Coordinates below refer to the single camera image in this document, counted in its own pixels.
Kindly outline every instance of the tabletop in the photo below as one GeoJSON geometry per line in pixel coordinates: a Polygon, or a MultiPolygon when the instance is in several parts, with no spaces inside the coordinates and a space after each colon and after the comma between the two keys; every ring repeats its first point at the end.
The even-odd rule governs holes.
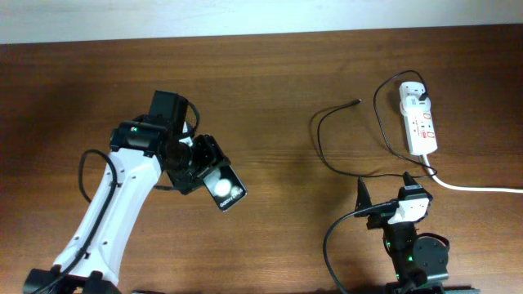
{"type": "MultiPolygon", "coordinates": [[[[20,292],[32,268],[51,267],[87,210],[78,191],[82,152],[109,152],[112,130],[146,114],[155,90],[198,107],[199,132],[217,139],[248,196],[224,213],[205,189],[153,190],[123,255],[120,291],[333,290],[323,237],[354,210],[357,179],[318,158],[317,113],[362,100],[322,126],[336,168],[422,175],[388,153],[372,102],[382,81],[416,69],[430,89],[439,148],[429,158],[440,178],[521,187],[522,52],[521,25],[1,45],[0,292],[20,292]]],[[[410,80],[378,95],[389,141],[405,156],[398,87],[410,80]]],[[[103,168],[94,158],[86,165],[90,195],[103,168]]],[[[403,185],[394,177],[365,183],[375,203],[403,185]]],[[[434,196],[419,232],[452,244],[445,285],[519,292],[523,197],[419,183],[434,196]]],[[[349,289],[396,280],[382,232],[368,231],[364,219],[336,228],[329,255],[349,289]]]]}

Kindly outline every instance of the white panel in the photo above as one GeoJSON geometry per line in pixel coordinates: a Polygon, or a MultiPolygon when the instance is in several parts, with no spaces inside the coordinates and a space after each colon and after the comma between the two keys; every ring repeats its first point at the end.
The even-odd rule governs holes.
{"type": "Polygon", "coordinates": [[[0,42],[521,22],[521,0],[2,0],[0,42]]]}

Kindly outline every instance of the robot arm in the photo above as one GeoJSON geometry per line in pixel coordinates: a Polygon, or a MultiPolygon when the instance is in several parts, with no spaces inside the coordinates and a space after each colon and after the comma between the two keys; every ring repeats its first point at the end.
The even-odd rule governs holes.
{"type": "Polygon", "coordinates": [[[172,187],[159,188],[189,194],[206,185],[222,211],[243,198],[247,191],[214,138],[193,138],[198,125],[196,108],[164,91],[155,92],[149,114],[122,122],[113,131],[108,164],[78,230],[51,270],[31,270],[23,293],[69,294],[77,287],[84,294],[119,293],[123,251],[163,171],[172,187]],[[197,119],[194,127],[186,122],[189,106],[197,119]]]}

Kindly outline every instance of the power strip switch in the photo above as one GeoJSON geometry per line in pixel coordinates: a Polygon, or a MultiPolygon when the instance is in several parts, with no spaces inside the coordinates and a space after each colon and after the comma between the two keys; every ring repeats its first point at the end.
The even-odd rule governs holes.
{"type": "Polygon", "coordinates": [[[432,123],[431,100],[420,82],[404,82],[400,86],[400,111],[405,120],[409,152],[430,154],[438,149],[432,123]]]}

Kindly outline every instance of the white power strip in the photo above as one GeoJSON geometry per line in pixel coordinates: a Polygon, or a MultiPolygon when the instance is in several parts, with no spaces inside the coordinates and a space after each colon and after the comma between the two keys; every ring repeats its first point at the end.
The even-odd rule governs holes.
{"type": "MultiPolygon", "coordinates": [[[[400,86],[400,111],[405,119],[405,130],[409,151],[412,155],[419,156],[423,164],[430,167],[427,154],[437,150],[436,132],[432,122],[431,100],[427,96],[427,90],[420,82],[404,82],[400,86]]],[[[449,185],[434,175],[434,171],[426,168],[431,178],[438,184],[448,189],[476,192],[506,192],[523,193],[523,189],[509,188],[483,188],[483,187],[461,187],[449,185]]]]}

